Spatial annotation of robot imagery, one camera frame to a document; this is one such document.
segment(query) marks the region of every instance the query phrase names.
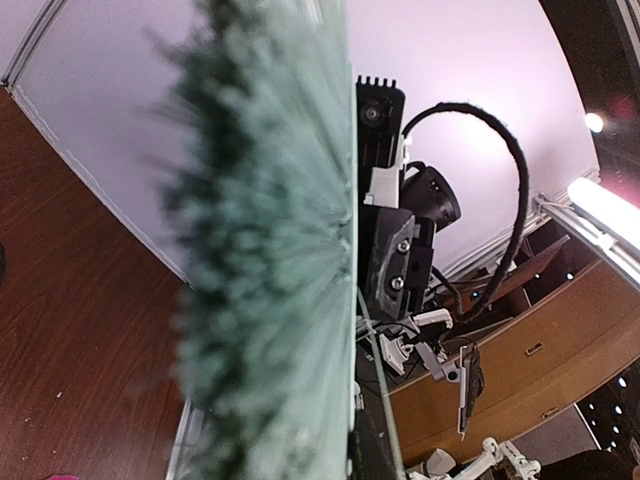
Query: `wooden floor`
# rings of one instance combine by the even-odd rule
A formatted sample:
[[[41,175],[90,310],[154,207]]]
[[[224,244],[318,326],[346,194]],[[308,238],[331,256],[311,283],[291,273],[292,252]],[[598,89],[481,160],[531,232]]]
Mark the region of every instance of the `wooden floor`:
[[[179,281],[0,91],[0,478],[162,480]]]

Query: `bolt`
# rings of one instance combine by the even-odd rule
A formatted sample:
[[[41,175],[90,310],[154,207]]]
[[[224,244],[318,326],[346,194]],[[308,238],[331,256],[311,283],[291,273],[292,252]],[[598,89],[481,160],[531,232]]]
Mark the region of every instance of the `bolt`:
[[[393,277],[391,279],[391,288],[393,288],[394,290],[402,290],[403,287],[404,280],[402,279],[402,277]]]
[[[409,240],[403,240],[398,244],[398,252],[400,253],[407,253],[410,248],[411,243],[409,242]]]

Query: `fluorescent light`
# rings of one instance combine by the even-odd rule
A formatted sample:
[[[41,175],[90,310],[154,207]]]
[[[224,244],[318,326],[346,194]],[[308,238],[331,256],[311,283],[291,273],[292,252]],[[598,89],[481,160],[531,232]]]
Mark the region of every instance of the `fluorescent light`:
[[[567,191],[573,203],[640,251],[640,209],[586,178]]]
[[[597,113],[587,113],[584,116],[584,123],[593,133],[600,133],[604,129],[604,120]]]

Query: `person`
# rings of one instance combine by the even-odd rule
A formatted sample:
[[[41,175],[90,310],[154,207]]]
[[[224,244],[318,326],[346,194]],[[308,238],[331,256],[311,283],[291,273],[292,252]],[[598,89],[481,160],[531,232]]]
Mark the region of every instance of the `person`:
[[[635,467],[615,453],[588,450],[542,467],[540,480],[640,480]]]

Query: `white partition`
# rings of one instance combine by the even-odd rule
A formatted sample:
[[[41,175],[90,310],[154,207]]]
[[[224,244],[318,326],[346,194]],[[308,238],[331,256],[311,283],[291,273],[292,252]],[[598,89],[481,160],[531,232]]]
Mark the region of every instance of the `white partition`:
[[[0,77],[3,77],[45,0],[0,1]]]
[[[529,160],[532,193],[555,195],[597,168],[584,111],[560,45],[536,0],[348,0],[356,73],[391,77],[406,120],[439,101],[470,101],[501,118]],[[185,161],[185,134],[145,116],[176,78],[144,28],[179,42],[190,0],[70,0],[16,94],[60,154],[167,263],[180,263],[156,184],[142,159]],[[463,217],[438,235],[450,267],[508,232],[517,175],[503,143],[472,118],[441,114],[414,131],[414,157],[438,168]]]

